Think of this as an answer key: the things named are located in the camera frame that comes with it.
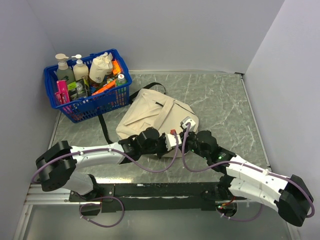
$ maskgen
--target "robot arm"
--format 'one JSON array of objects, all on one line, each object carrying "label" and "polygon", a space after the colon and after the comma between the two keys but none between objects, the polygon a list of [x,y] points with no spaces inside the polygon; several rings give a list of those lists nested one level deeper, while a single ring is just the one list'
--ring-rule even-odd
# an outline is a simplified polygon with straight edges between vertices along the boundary
[{"label": "robot arm", "polygon": [[[229,162],[212,167],[225,174],[220,179],[219,191],[226,192],[226,196],[259,202],[276,210],[287,222],[302,226],[311,205],[301,191],[286,180],[287,177],[274,177],[274,173],[219,146],[210,131],[193,132],[194,126],[195,122],[190,117],[184,119],[181,122],[183,132],[177,136],[178,141],[173,134],[163,133],[160,136],[156,129],[147,128],[139,135],[105,146],[77,147],[69,146],[67,141],[59,142],[36,160],[42,190],[49,192],[65,188],[87,200],[93,199],[101,194],[94,176],[75,170],[102,164],[130,163],[130,159],[137,161],[144,154],[161,157],[178,144],[182,152],[194,152],[207,160],[209,166],[232,161],[232,164]],[[292,175],[290,180],[301,187],[313,202],[301,178]]]}]

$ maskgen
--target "pump dispenser head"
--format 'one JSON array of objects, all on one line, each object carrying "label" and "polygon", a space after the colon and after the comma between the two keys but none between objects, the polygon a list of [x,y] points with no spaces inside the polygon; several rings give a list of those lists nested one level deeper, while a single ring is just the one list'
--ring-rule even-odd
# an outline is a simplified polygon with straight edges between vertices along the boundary
[{"label": "pump dispenser head", "polygon": [[76,60],[76,64],[77,64],[79,67],[81,67],[81,66],[84,64],[84,62],[81,60],[82,56],[81,56],[80,54],[77,54],[77,55],[75,55],[75,56],[72,56],[72,58],[76,58],[76,59],[77,59],[77,60]]},{"label": "pump dispenser head", "polygon": [[55,59],[58,61],[58,67],[60,70],[66,70],[68,68],[68,64],[66,62],[69,59],[68,56],[63,53],[58,53],[55,55]]}]

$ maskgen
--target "white wall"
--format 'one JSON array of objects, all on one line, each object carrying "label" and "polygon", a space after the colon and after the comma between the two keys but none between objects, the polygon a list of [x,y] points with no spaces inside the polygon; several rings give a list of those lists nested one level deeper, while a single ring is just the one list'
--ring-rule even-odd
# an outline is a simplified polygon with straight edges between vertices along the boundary
[{"label": "white wall", "polygon": [[[286,0],[244,75],[271,167],[304,179],[320,211],[320,1]],[[319,239],[320,214],[304,240]]]},{"label": "white wall", "polygon": [[43,81],[55,51],[25,0],[0,1],[0,56],[0,239],[7,240],[57,115]]},{"label": "white wall", "polygon": [[130,70],[244,73],[284,0],[27,0],[58,52]]}]

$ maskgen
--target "gray marble tabletop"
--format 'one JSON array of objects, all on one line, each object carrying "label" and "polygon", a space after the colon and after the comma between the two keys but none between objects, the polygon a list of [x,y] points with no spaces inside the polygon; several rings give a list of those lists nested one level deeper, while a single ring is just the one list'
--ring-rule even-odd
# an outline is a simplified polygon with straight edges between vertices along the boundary
[{"label": "gray marble tabletop", "polygon": [[[246,97],[241,76],[238,74],[131,74],[133,93],[145,85],[158,82],[166,87],[167,95],[189,104],[199,118],[199,131],[210,130],[220,146],[235,152],[247,161],[262,168],[267,167],[258,131]],[[130,106],[104,114],[110,139],[118,141],[116,127]],[[91,147],[106,145],[97,117],[72,123],[61,115],[53,143],[68,140],[71,146]],[[139,163],[153,170],[165,168],[171,158],[157,159],[142,156]],[[207,166],[201,157],[189,152],[187,164],[193,169]],[[93,174],[98,183],[187,183],[217,182],[221,173],[211,169],[193,173],[183,167],[181,158],[162,173],[150,173],[133,163],[104,164],[80,170]]]}]

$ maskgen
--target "plastic shopping basket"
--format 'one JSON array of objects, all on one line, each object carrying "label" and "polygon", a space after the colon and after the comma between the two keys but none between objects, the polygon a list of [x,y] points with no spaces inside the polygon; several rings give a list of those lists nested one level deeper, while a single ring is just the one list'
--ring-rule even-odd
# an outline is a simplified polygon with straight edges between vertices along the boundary
[{"label": "plastic shopping basket", "polygon": [[[82,58],[82,61],[90,69],[92,60],[104,54],[105,52],[111,53],[113,56],[113,61],[116,60],[118,62],[121,68],[121,73],[124,74],[127,83],[109,89],[100,94],[89,96],[86,98],[82,97],[66,104],[60,104],[55,96],[55,93],[58,91],[58,65],[48,66],[44,69],[46,94],[50,99],[52,108],[59,109],[74,123],[79,123],[86,119],[93,118],[100,114],[110,112],[129,104],[129,85],[132,83],[132,79],[129,75],[129,70],[126,66],[125,61],[122,59],[116,49],[92,53],[90,54],[90,56]],[[67,64],[70,68],[73,68],[74,65],[76,65],[76,60],[68,60]]]}]

